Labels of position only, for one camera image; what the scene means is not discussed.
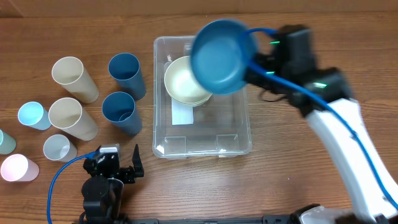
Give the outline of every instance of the green light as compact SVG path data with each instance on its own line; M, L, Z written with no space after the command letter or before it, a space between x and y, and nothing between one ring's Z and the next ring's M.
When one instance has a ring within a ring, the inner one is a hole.
M313 83L313 85L314 85L315 87L318 87L318 88L324 88L324 87L327 86L327 84L324 84L324 83Z

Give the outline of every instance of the white label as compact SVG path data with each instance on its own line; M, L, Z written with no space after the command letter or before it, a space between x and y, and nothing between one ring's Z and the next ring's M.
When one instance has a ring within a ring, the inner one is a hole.
M193 124L193 108L172 98L172 124Z

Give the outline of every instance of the wooden table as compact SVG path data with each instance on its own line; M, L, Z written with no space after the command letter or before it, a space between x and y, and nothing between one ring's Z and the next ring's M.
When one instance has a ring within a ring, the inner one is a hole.
M62 132L23 126L17 111L27 101L49 109L55 100L71 96L51 78L52 65L64 56L80 58L100 89L98 100L84 105L100 127L98 137L84 142L68 136L79 155L119 142L121 165L128 166L135 143L140 146L146 176L125 187L122 204L122 212L131 218L260 217L290 213L310 203L350 208L338 171L305 120L285 102L257 100L260 90L253 86L248 87L250 154L179 161L153 155L154 40L193 35L223 17L241 19L250 27L310 26L320 67L345 72L374 144L398 178L398 12L0 19L0 128L17 140L13 153L26 155L40 167L30 183L0 180L0 223L46 223L47 192L62 163L47 160L42 147L49 136ZM101 113L104 98L119 89L107 71L110 58L119 52L137 55L147 86L146 96L137 103L144 127L134 138L125 137ZM80 191L90 176L82 163L67 168L55 184L55 223L71 223L83 212Z

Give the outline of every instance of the pink cup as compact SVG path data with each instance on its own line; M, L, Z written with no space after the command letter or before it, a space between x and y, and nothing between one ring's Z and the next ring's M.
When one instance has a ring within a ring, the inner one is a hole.
M26 156L14 154L1 164L1 177L9 182L31 181L39 174L39 167Z

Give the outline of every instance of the clear storage box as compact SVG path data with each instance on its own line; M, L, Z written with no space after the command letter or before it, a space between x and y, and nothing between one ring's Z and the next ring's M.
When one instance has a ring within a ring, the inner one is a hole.
M172 112L164 73L174 60L189 55L193 40L194 36L159 37L154 42L154 154L167 159L247 154L252 142L244 88L232 95L211 96L193 108L192 124L173 125L172 113L177 110Z

